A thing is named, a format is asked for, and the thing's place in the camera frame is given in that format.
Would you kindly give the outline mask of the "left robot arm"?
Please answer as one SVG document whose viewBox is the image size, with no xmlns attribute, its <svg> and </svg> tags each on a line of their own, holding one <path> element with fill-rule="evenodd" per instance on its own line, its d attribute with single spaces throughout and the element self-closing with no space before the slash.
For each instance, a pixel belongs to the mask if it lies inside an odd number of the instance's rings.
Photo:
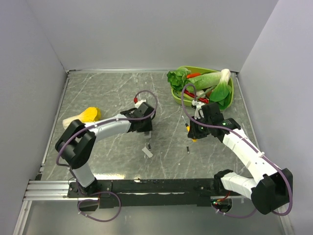
<svg viewBox="0 0 313 235">
<path fill-rule="evenodd" d="M 105 120 L 87 124 L 76 119 L 70 123 L 55 144 L 55 149 L 58 158 L 65 160 L 64 166 L 69 168 L 84 196 L 93 196 L 98 188 L 97 179 L 88 164 L 94 144 L 117 134 L 150 134 L 154 117 L 155 108 L 141 100 L 135 107 Z"/>
</svg>

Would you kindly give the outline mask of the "white remote control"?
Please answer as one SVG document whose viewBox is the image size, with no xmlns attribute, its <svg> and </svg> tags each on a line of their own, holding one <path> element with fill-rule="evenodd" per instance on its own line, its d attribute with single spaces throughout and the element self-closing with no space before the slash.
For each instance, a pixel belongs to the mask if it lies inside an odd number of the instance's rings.
<svg viewBox="0 0 313 235">
<path fill-rule="evenodd" d="M 145 139 L 146 142 L 149 142 L 151 137 L 152 137 L 152 131 L 144 132 L 144 139 Z"/>
</svg>

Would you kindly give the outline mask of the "yellow handled screwdriver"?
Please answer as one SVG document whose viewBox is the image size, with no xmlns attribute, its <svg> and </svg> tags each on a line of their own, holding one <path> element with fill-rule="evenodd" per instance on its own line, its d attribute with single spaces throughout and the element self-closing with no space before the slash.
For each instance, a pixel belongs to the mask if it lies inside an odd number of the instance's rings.
<svg viewBox="0 0 313 235">
<path fill-rule="evenodd" d="M 184 121 L 186 130 L 187 130 L 187 132 L 189 133 L 189 131 L 190 131 L 190 126 L 189 126 L 189 124 L 187 123 L 187 121 L 185 120 L 184 116 L 181 116 L 181 117 L 182 117 L 182 119 L 183 119 L 183 121 Z"/>
</svg>

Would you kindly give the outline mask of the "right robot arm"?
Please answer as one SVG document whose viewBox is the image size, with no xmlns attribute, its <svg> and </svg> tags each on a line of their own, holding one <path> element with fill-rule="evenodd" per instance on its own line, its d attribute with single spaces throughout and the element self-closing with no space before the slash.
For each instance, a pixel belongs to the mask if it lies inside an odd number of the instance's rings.
<svg viewBox="0 0 313 235">
<path fill-rule="evenodd" d="M 223 117 L 217 103 L 193 100 L 191 106 L 195 114 L 189 118 L 188 137 L 216 137 L 239 158 L 252 176 L 247 178 L 231 170 L 221 171 L 215 175 L 214 191 L 219 195 L 228 191 L 238 193 L 250 199 L 262 214 L 288 215 L 293 206 L 292 173 L 271 162 L 234 119 Z"/>
</svg>

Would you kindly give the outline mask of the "white battery cover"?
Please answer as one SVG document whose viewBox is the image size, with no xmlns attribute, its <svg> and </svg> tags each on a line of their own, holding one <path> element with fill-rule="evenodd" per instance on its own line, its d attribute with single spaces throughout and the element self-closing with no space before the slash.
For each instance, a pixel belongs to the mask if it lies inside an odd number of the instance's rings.
<svg viewBox="0 0 313 235">
<path fill-rule="evenodd" d="M 151 151 L 147 148 L 147 147 L 143 147 L 142 148 L 142 152 L 145 154 L 145 156 L 147 156 L 148 158 L 151 158 L 153 156 L 153 154 L 151 153 Z"/>
</svg>

